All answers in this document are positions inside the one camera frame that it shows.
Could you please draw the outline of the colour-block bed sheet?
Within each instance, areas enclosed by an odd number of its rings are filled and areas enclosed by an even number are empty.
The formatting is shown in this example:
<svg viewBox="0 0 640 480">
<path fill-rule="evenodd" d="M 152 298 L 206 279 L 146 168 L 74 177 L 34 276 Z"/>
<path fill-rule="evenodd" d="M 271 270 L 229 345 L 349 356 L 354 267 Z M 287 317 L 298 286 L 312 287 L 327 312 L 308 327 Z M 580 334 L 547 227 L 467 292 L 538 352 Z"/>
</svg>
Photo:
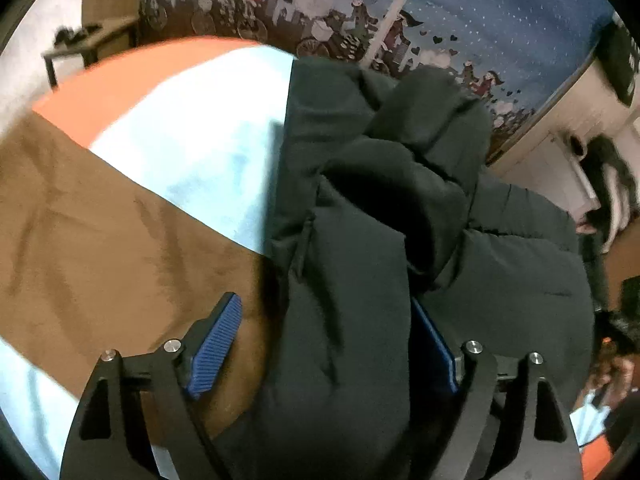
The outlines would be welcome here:
<svg viewBox="0 0 640 480">
<path fill-rule="evenodd" d="M 62 82 L 2 139 L 1 441 L 24 476 L 60 473 L 102 351 L 152 351 L 227 290 L 242 322 L 198 410 L 219 434 L 253 402 L 292 64 L 243 40 L 132 50 Z"/>
</svg>

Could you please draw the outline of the white cabinet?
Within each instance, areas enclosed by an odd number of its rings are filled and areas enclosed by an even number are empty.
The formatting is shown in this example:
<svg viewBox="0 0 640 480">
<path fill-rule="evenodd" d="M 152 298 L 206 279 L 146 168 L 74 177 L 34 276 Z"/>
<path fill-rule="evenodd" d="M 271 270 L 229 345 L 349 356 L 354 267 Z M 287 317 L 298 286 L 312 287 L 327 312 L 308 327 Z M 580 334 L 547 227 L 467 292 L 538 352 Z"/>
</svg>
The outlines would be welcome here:
<svg viewBox="0 0 640 480">
<path fill-rule="evenodd" d="M 639 98 L 626 107 L 599 61 L 574 78 L 533 125 L 490 166 L 503 181 L 547 197 L 577 219 L 597 206 L 594 192 L 564 136 L 609 136 L 634 174 L 639 172 Z"/>
</svg>

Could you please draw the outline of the pile of clothes on cabinet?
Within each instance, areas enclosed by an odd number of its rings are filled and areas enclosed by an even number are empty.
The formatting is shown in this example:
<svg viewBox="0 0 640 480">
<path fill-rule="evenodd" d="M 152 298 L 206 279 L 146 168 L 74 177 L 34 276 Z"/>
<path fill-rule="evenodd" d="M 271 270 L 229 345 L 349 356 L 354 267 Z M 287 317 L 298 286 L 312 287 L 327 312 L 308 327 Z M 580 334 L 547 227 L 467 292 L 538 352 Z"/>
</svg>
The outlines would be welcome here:
<svg viewBox="0 0 640 480">
<path fill-rule="evenodd" d="M 588 211 L 586 220 L 602 235 L 601 252 L 607 254 L 617 234 L 639 217 L 636 177 L 605 134 L 587 142 L 570 134 L 567 144 L 596 194 L 599 207 Z"/>
</svg>

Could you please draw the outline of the small wooden side table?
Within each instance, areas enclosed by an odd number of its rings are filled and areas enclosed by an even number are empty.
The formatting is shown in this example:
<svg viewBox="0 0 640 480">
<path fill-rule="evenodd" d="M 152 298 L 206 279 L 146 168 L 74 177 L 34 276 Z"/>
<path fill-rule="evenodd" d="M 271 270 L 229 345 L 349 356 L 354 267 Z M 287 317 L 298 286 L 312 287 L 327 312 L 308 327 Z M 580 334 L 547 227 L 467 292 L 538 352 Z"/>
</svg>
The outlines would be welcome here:
<svg viewBox="0 0 640 480">
<path fill-rule="evenodd" d="M 44 51 L 41 55 L 48 76 L 49 86 L 55 89 L 58 86 L 58 78 L 54 69 L 54 61 L 58 58 L 69 58 L 79 55 L 85 67 L 98 62 L 100 47 L 121 36 L 128 38 L 128 47 L 133 48 L 138 43 L 138 28 L 140 18 L 138 16 L 123 16 L 122 18 L 108 18 L 99 24 L 94 32 L 73 42 L 70 46 L 61 42 L 57 46 Z"/>
</svg>

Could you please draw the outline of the black tote bag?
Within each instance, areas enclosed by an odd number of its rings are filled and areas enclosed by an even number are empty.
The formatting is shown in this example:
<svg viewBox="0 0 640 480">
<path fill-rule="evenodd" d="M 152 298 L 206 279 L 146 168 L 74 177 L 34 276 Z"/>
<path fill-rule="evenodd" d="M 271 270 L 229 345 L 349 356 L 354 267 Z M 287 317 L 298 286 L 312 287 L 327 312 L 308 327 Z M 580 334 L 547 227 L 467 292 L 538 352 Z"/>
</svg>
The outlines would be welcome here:
<svg viewBox="0 0 640 480">
<path fill-rule="evenodd" d="M 639 75 L 639 46 L 617 13 L 602 28 L 594 52 L 617 99 L 631 107 Z"/>
</svg>

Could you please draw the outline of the black padded jacket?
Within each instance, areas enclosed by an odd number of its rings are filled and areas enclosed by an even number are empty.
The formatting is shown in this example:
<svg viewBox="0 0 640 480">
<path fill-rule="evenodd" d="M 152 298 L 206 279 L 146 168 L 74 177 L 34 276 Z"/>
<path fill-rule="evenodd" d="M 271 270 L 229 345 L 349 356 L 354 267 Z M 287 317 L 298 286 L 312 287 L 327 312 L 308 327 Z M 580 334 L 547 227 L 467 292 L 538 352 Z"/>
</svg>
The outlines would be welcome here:
<svg viewBox="0 0 640 480">
<path fill-rule="evenodd" d="M 568 411 L 594 314 L 572 217 L 486 168 L 491 121 L 444 70 L 293 63 L 272 212 L 277 337 L 215 441 L 233 479 L 431 479 L 452 402 L 414 305 L 547 361 Z"/>
</svg>

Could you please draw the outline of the blue printed fabric wardrobe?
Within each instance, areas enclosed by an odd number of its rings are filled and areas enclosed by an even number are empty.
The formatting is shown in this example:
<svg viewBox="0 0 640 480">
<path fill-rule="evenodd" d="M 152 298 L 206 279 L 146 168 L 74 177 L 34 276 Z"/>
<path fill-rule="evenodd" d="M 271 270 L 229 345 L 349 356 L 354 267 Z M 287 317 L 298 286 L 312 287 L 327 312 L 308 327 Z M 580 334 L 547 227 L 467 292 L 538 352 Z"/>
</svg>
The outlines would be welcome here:
<svg viewBox="0 0 640 480">
<path fill-rule="evenodd" d="M 585 65 L 608 0 L 140 0 L 146 42 L 223 36 L 401 78 L 442 68 L 489 110 L 498 159 Z"/>
</svg>

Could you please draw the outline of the black item on table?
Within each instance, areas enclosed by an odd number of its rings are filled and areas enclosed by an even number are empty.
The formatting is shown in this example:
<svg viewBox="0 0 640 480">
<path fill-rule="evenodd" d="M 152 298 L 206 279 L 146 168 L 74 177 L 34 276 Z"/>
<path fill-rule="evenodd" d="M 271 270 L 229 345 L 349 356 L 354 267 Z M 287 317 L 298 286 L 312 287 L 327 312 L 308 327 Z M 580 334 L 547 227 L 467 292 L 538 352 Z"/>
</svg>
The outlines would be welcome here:
<svg viewBox="0 0 640 480">
<path fill-rule="evenodd" d="M 78 42 L 84 41 L 101 29 L 102 25 L 96 23 L 81 26 L 78 29 L 60 27 L 55 33 L 53 45 L 55 47 L 72 46 L 73 44 L 78 44 Z"/>
</svg>

